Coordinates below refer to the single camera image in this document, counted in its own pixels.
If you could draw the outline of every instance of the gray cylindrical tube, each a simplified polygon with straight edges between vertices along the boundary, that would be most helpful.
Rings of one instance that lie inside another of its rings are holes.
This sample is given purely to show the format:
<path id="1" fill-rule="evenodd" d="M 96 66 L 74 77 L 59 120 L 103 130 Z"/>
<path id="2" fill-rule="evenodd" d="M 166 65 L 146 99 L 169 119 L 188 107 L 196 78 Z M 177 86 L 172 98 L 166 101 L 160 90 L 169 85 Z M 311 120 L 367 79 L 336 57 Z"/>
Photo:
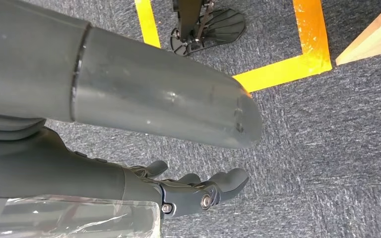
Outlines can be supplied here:
<path id="1" fill-rule="evenodd" d="M 257 106 L 233 78 L 99 28 L 85 45 L 76 121 L 232 148 L 259 139 Z"/>
<path id="2" fill-rule="evenodd" d="M 72 80 L 88 25 L 0 0 L 0 115 L 70 121 Z"/>
<path id="3" fill-rule="evenodd" d="M 253 146 L 257 106 L 232 77 L 18 0 L 0 0 L 0 115 Z"/>

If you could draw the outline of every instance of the metal screw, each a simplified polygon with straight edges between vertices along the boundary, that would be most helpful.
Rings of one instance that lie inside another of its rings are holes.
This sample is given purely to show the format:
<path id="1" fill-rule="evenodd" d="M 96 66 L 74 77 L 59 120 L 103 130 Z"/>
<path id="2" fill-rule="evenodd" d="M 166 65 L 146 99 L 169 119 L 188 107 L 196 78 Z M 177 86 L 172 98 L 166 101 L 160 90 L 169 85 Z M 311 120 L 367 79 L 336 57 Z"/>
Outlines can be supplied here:
<path id="1" fill-rule="evenodd" d="M 167 203 L 163 204 L 163 206 L 161 207 L 161 211 L 163 211 L 164 213 L 170 213 L 172 212 L 172 210 L 173 206 Z"/>
<path id="2" fill-rule="evenodd" d="M 205 194 L 201 199 L 201 207 L 203 210 L 207 210 L 211 206 L 211 197 L 208 194 Z"/>

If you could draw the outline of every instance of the black metal stand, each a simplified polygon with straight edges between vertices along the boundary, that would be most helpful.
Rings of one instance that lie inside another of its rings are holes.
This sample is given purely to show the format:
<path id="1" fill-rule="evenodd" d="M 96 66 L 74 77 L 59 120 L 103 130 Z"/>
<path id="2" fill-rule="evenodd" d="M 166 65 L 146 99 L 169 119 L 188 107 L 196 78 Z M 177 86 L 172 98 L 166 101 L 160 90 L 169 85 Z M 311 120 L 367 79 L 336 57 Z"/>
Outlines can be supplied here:
<path id="1" fill-rule="evenodd" d="M 213 5 L 213 0 L 173 0 L 179 20 L 170 37 L 174 53 L 187 56 L 240 38 L 246 28 L 244 16 L 232 9 L 214 11 Z"/>

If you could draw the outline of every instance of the black base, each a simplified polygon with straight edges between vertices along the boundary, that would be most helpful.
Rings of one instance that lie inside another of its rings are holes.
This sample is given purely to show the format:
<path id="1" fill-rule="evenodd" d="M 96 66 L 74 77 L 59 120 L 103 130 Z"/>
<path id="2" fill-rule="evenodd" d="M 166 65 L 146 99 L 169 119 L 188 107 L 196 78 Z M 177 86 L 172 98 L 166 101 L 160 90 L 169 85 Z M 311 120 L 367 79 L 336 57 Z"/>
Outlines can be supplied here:
<path id="1" fill-rule="evenodd" d="M 174 53 L 187 56 L 203 49 L 232 43 L 238 40 L 246 29 L 243 14 L 232 9 L 217 10 L 209 15 L 201 39 L 197 40 L 196 37 L 202 18 L 203 16 L 199 18 L 198 24 L 185 42 L 179 40 L 177 28 L 173 29 L 170 46 Z"/>

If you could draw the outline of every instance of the gray carpet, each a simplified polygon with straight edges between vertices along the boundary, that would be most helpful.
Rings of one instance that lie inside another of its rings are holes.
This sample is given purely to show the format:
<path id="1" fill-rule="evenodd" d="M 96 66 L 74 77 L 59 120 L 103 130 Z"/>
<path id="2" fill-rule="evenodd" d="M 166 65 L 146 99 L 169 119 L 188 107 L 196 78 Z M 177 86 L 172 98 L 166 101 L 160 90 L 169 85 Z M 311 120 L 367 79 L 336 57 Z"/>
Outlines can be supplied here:
<path id="1" fill-rule="evenodd" d="M 142 40 L 131 0 L 30 0 Z M 170 0 L 153 0 L 162 39 L 175 23 Z M 236 44 L 192 56 L 229 74 L 300 54 L 290 0 L 219 1 L 246 14 Z M 381 12 L 381 0 L 323 0 L 334 60 Z M 50 121 L 67 145 L 126 165 L 166 160 L 165 177 L 241 167 L 251 174 L 239 198 L 204 214 L 168 221 L 166 238 L 381 238 L 381 56 L 253 94 L 265 135 L 252 149 Z"/>

